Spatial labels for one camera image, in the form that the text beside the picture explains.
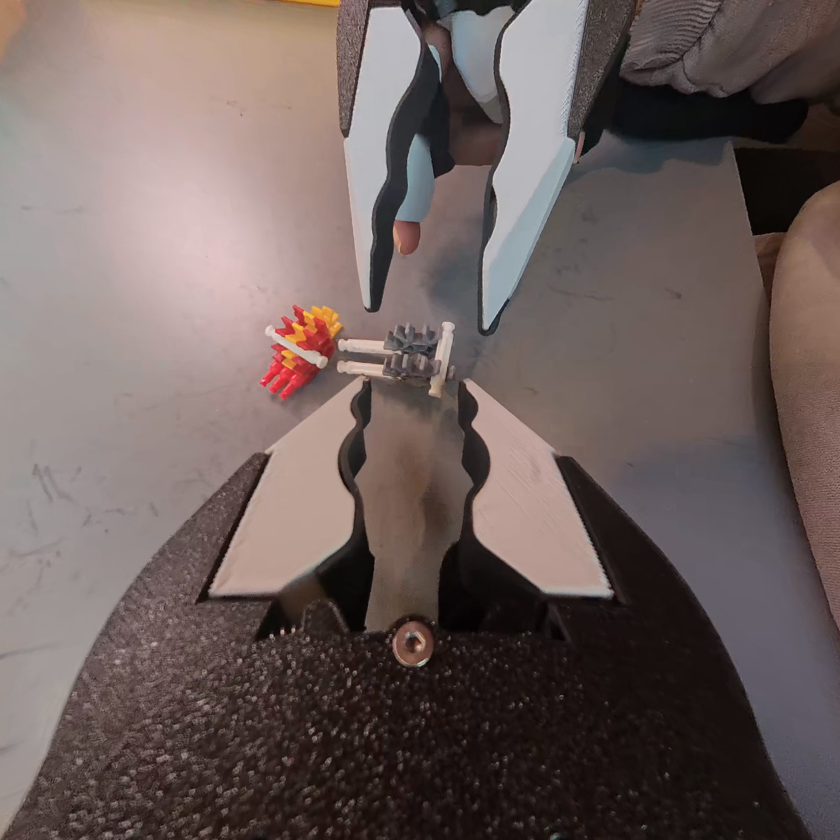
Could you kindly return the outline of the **person's right forearm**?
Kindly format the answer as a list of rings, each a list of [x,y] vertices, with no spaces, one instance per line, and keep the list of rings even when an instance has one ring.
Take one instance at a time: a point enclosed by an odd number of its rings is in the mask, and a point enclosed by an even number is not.
[[[622,78],[758,103],[804,99],[838,109],[838,1],[645,1]]]

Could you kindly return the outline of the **person's right hand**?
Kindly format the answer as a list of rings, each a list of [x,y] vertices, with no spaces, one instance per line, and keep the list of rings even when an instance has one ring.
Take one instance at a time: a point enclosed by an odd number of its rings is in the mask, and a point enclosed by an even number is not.
[[[406,196],[395,215],[393,241],[402,256],[421,241],[421,223],[428,214],[435,179],[456,165],[490,165],[501,141],[501,126],[492,121],[469,93],[455,68],[451,38],[439,24],[423,28],[427,51],[434,58],[437,85],[420,133],[415,134],[406,161]]]

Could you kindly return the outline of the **red and yellow connector stack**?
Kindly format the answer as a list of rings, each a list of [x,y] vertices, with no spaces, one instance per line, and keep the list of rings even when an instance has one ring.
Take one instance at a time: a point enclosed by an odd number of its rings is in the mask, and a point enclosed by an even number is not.
[[[300,342],[302,348],[317,350],[330,361],[337,349],[337,337],[343,328],[340,315],[329,307],[306,310],[294,306],[292,310],[293,318],[283,317],[280,326],[273,327],[280,335],[292,342]],[[309,385],[328,367],[320,370],[271,341],[270,348],[271,363],[259,383],[283,401]]]

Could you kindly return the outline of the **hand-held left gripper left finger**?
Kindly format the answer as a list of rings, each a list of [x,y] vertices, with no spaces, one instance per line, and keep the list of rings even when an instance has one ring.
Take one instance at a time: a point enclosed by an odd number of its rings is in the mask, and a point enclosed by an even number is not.
[[[208,579],[213,600],[268,600],[283,627],[331,601],[363,631],[375,558],[356,477],[366,460],[371,383],[357,377],[266,451]]]

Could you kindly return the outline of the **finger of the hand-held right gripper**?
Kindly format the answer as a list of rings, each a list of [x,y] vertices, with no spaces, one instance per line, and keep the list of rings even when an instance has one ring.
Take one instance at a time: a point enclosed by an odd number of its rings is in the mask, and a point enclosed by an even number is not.
[[[588,2],[527,2],[501,30],[494,71],[503,139],[490,169],[479,331],[497,330],[571,169],[572,95]]]
[[[363,305],[382,306],[406,161],[438,77],[416,3],[343,4],[343,150]]]

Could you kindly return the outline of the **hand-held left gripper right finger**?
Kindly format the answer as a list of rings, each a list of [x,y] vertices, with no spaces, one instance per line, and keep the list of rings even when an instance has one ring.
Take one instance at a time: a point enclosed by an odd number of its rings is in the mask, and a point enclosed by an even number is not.
[[[613,587],[554,448],[471,380],[458,384],[471,485],[439,573],[448,631],[561,631],[558,599]]]

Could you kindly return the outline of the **grey snowflake connector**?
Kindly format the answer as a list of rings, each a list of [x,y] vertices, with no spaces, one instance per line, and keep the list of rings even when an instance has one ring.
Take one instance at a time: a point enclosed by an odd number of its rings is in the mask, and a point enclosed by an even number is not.
[[[440,372],[440,360],[424,353],[394,353],[384,359],[384,377],[401,382],[431,382]]]
[[[428,359],[435,357],[438,333],[426,324],[419,330],[410,323],[397,324],[387,333],[383,342],[386,354],[420,354]]]

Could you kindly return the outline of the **person's beige sweatshirt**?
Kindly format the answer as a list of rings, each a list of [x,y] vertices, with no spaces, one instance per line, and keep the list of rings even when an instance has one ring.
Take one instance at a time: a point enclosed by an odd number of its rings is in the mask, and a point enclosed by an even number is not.
[[[770,373],[786,465],[839,624],[839,183],[785,233],[753,239],[770,305]]]

